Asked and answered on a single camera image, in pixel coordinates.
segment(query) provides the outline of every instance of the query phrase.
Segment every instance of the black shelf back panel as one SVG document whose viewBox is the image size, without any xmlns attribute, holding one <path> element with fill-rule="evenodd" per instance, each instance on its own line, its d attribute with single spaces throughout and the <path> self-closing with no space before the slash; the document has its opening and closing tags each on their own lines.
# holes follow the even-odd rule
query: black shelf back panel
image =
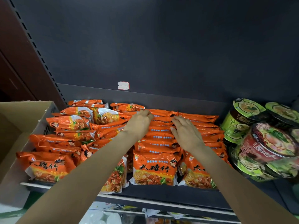
<svg viewBox="0 0 299 224">
<path fill-rule="evenodd" d="M 120 81 L 134 93 L 198 100 L 200 109 L 237 97 L 290 105 L 298 95 L 299 0 L 11 2 L 54 83 L 73 85 L 60 89 L 66 101 L 79 99 L 76 86 L 109 92 Z M 100 90 L 84 95 L 105 99 Z"/>
</svg>

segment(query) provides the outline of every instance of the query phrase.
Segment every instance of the sticker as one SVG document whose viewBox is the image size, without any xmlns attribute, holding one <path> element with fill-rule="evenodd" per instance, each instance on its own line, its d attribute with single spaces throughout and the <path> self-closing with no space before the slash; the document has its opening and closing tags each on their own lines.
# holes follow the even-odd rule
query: sticker
<svg viewBox="0 0 299 224">
<path fill-rule="evenodd" d="M 119 90 L 128 90 L 130 89 L 130 84 L 128 82 L 118 82 L 118 89 Z"/>
</svg>

